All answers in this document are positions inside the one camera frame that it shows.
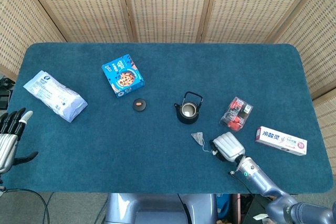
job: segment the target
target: red packaged item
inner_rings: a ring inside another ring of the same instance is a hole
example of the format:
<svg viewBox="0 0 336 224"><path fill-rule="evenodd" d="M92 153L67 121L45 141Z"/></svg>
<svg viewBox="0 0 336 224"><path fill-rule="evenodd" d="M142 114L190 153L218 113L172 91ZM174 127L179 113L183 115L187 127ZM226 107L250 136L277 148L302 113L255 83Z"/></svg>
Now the red packaged item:
<svg viewBox="0 0 336 224"><path fill-rule="evenodd" d="M243 128L252 108L252 105L235 97L219 122L226 124L233 131L239 131Z"/></svg>

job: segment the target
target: white toothpaste box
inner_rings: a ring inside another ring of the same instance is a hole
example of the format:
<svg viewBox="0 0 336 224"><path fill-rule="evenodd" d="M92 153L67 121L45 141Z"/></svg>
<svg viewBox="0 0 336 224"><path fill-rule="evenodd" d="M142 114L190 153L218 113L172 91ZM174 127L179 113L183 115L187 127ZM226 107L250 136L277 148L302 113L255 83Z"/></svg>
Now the white toothpaste box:
<svg viewBox="0 0 336 224"><path fill-rule="evenodd" d="M258 128L256 142L266 144L298 156L303 156L307 153L307 140L275 131L264 126Z"/></svg>

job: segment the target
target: white plastic bag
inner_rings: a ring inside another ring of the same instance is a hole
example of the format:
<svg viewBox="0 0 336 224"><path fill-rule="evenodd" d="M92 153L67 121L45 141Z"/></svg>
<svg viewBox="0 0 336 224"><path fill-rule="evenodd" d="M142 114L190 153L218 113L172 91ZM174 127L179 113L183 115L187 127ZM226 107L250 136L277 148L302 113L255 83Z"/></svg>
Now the white plastic bag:
<svg viewBox="0 0 336 224"><path fill-rule="evenodd" d="M42 70L23 87L69 123L88 105L78 93Z"/></svg>

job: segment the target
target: blue carpet tabletop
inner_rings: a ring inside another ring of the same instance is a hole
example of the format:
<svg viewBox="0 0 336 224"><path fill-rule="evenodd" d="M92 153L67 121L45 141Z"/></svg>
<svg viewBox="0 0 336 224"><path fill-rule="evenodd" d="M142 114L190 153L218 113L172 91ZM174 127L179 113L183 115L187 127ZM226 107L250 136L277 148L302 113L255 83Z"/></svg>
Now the blue carpet tabletop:
<svg viewBox="0 0 336 224"><path fill-rule="evenodd" d="M101 66L125 54L145 87L117 99ZM23 88L40 70L88 102L72 123ZM246 155L289 193L327 191L332 173L304 75L297 50L288 44L33 44L8 111L33 110L16 156L39 154L2 176L4 185L107 193L246 192L228 175L235 164L203 152L191 137L203 132L210 149L208 140L229 131L219 119L237 96L254 106L244 128L233 133ZM188 90L204 98L192 125L178 121L174 108ZM132 108L137 98L147 102L143 112ZM255 143L259 126L307 140L307 155Z"/></svg>

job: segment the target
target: blue cereal box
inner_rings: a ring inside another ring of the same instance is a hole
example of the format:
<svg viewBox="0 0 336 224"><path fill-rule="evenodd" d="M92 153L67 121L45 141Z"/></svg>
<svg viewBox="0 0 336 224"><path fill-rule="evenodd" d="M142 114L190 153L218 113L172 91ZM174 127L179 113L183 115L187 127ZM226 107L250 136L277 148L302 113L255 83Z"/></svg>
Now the blue cereal box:
<svg viewBox="0 0 336 224"><path fill-rule="evenodd" d="M124 55L101 66L117 98L145 85L130 55Z"/></svg>

